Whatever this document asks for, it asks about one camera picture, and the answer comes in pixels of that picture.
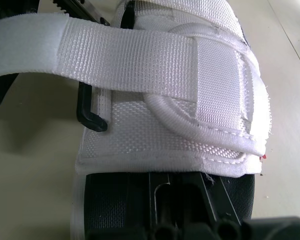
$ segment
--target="table surface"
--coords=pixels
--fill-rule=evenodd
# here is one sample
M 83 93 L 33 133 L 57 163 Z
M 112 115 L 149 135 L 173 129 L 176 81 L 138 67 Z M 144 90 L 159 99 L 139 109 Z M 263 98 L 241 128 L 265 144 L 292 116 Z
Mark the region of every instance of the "table surface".
M 111 19 L 117 0 L 94 0 Z M 300 0 L 229 0 L 259 60 L 272 135 L 256 176 L 254 217 L 300 216 Z M 41 12 L 58 9 L 42 0 Z M 70 239 L 83 127 L 78 83 L 20 74 L 0 106 L 0 240 Z

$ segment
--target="brace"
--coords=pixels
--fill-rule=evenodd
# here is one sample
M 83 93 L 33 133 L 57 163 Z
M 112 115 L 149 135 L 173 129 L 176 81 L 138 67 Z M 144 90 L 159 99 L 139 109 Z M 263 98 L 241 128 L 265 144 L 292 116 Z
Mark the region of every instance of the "brace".
M 258 62 L 225 0 L 136 1 L 134 29 L 66 14 L 0 20 L 0 76 L 40 72 L 99 90 L 78 173 L 261 171 L 271 117 Z

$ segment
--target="stitching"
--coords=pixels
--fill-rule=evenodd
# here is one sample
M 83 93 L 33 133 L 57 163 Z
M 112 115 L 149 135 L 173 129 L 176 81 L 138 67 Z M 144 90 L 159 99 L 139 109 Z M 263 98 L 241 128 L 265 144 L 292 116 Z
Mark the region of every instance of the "stitching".
M 96 160 L 97 158 L 100 158 L 100 157 L 108 157 L 108 156 L 95 156 L 95 157 L 88 157 L 88 158 L 84 158 L 82 157 L 81 155 L 78 156 L 79 158 L 79 162 L 80 161 L 91 161 L 91 160 Z M 241 160 L 241 161 L 234 161 L 234 162 L 229 162 L 229 161 L 221 161 L 221 160 L 215 160 L 215 159 L 212 159 L 212 158 L 207 158 L 207 157 L 199 157 L 199 156 L 187 156 L 187 155 L 180 155 L 179 157 L 181 158 L 188 158 L 188 159 L 198 159 L 198 160 L 208 160 L 208 161 L 212 161 L 212 162 L 218 162 L 218 163 L 221 163 L 221 164 L 229 164 L 229 165 L 236 165 L 236 164 L 242 164 L 245 160 L 247 160 L 248 158 L 248 155 L 245 154 L 245 157 Z M 176 156 L 165 156 L 165 158 L 169 158 L 169 159 L 175 159 Z

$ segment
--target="white velcro strap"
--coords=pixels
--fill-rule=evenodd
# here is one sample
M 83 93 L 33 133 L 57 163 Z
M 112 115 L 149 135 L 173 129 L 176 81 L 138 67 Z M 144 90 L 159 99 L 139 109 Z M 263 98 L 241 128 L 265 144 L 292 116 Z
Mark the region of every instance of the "white velcro strap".
M 0 76 L 51 73 L 117 91 L 195 102 L 197 52 L 185 36 L 118 29 L 65 14 L 0 20 Z

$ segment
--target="red tag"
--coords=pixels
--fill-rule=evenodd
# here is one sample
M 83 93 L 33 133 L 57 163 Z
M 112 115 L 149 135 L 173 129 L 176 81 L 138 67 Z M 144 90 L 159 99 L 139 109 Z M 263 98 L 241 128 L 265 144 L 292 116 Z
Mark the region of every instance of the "red tag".
M 261 157 L 260 157 L 260 160 L 261 160 L 261 158 L 267 159 L 267 156 L 266 156 L 266 155 L 261 156 Z

